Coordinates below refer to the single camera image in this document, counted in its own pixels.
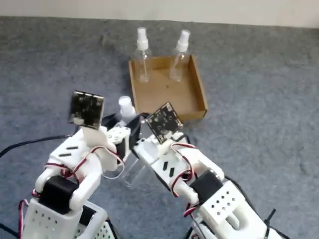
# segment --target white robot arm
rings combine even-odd
[[[24,224],[19,224],[19,239],[119,238],[106,211],[87,200],[102,175],[114,179],[124,171],[130,147],[139,136],[139,131],[134,131],[139,119],[132,121],[132,127],[114,127],[112,123],[108,130],[100,125],[102,112],[102,97],[78,91],[72,96],[71,122],[82,127],[50,154],[35,183],[35,198],[29,203]],[[117,176],[105,175],[119,167],[122,170]]]
[[[185,138],[176,142],[182,135],[177,132],[163,144],[152,135],[141,139],[134,151],[176,197],[184,196],[196,205],[188,206],[184,215],[197,210],[197,223],[192,225],[197,238],[281,239],[249,206],[240,190],[225,180],[220,167]]]
[[[132,150],[174,196],[187,198],[184,216],[194,221],[190,239],[282,239],[261,220],[238,187],[225,179],[223,170],[176,132],[181,123],[174,120],[177,116],[169,103],[148,118],[148,123],[153,120],[154,134],[139,139],[139,117],[126,126],[100,125],[101,99],[75,92],[73,100],[80,100],[81,106],[71,108],[71,118],[83,127],[50,154],[36,181],[21,238],[118,239],[107,213],[87,200],[106,171],[116,171],[120,165],[124,170]],[[92,105],[98,110],[91,111]]]

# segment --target white wire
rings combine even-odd
[[[115,157],[116,161],[120,161],[120,164],[118,165],[118,167],[121,165],[122,166],[122,170],[120,171],[120,173],[118,175],[116,175],[115,177],[109,177],[109,176],[106,176],[104,175],[105,172],[102,173],[102,176],[104,178],[107,178],[107,179],[117,179],[121,176],[121,174],[124,172],[125,170],[125,164],[124,164],[124,161],[116,154],[116,153],[113,153],[112,151],[110,151],[108,148],[106,147],[103,147],[110,155],[112,155],[113,157]]]

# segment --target ventilation hole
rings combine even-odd
[[[73,150],[73,149],[78,149],[78,148],[79,148],[78,146],[74,146],[74,147],[67,147],[66,149]]]
[[[165,162],[163,165],[163,171],[167,170],[168,162]]]
[[[59,157],[68,157],[68,156],[72,156],[71,153],[62,153],[62,154],[59,154]]]
[[[169,177],[171,178],[174,175],[175,168],[171,168],[169,171]]]

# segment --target black cable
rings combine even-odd
[[[20,143],[16,143],[16,144],[10,145],[10,146],[8,146],[7,148],[5,148],[4,150],[2,150],[0,152],[0,158],[3,157],[6,153],[8,153],[10,150],[12,150],[14,148],[18,148],[20,146],[24,146],[24,145],[32,144],[32,143],[43,142],[43,141],[48,141],[48,140],[62,139],[62,138],[71,137],[78,131],[78,129],[79,129],[79,126],[76,126],[75,127],[75,131],[73,132],[73,134],[50,136],[50,137],[39,138],[39,139],[24,141],[24,142],[20,142]],[[15,236],[16,238],[18,237],[18,232],[15,232],[14,230],[10,229],[9,227],[7,227],[6,225],[4,225],[2,223],[0,223],[0,229],[3,229],[7,233],[10,233],[11,235]]]
[[[62,139],[62,138],[71,137],[77,132],[78,128],[79,127],[76,126],[75,131],[74,131],[73,134],[44,137],[44,138],[33,139],[33,140],[24,141],[24,142],[20,142],[20,143],[16,143],[16,144],[10,145],[10,146],[8,146],[7,148],[5,148],[4,150],[2,150],[0,152],[0,158],[3,157],[6,153],[8,153],[10,150],[12,150],[14,148],[18,148],[20,146],[24,146],[24,145],[32,144],[32,143],[43,142],[43,141],[54,140],[54,139]]]
[[[11,234],[15,238],[18,238],[18,232],[15,232],[14,230],[8,228],[7,226],[5,226],[2,223],[0,223],[0,229],[3,229],[4,231],[6,231],[7,233]]]
[[[247,194],[245,193],[244,189],[239,185],[239,183],[237,183],[234,179],[232,179],[231,177],[225,175],[225,178],[229,181],[231,181],[233,184],[235,184],[235,186],[239,189],[239,191],[242,193],[242,195],[244,195],[248,205],[256,212],[256,209],[254,207],[254,205],[252,204],[252,202],[250,201],[250,199],[248,198]]]
[[[184,239],[189,239],[189,236],[191,234],[191,232],[193,231],[193,228],[189,228],[188,231],[186,232]]]
[[[242,193],[242,195],[245,197],[247,203],[249,204],[249,206],[254,210],[254,212],[260,217],[260,215],[257,213],[255,207],[253,206],[252,202],[250,201],[250,199],[248,198],[247,194],[245,193],[244,189],[239,185],[239,183],[237,183],[234,179],[230,178],[229,176],[225,175],[225,178],[229,181],[231,181],[233,184],[235,184],[235,186],[238,188],[238,190]],[[267,217],[266,220],[264,220],[266,226],[267,226],[267,230],[266,230],[266,234],[265,234],[265,239],[268,238],[268,234],[269,234],[269,228],[275,230],[282,238],[284,239],[290,239],[290,237],[288,237],[286,234],[284,234],[283,232],[281,232],[280,230],[271,227],[270,224],[270,219],[271,217],[274,215],[274,213],[276,212],[276,209],[273,209],[272,212],[270,213],[270,215]]]
[[[207,239],[207,237],[205,236],[203,230],[200,228],[199,223],[193,218],[191,217],[191,219],[193,220],[193,222],[196,224],[196,226],[198,227],[200,233],[202,234],[202,236],[204,237],[204,239]]]

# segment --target circuit board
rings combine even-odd
[[[170,102],[149,116],[146,122],[160,144],[170,139],[176,131],[183,127]]]
[[[75,91],[71,99],[69,123],[98,129],[103,114],[103,101],[102,96]]]

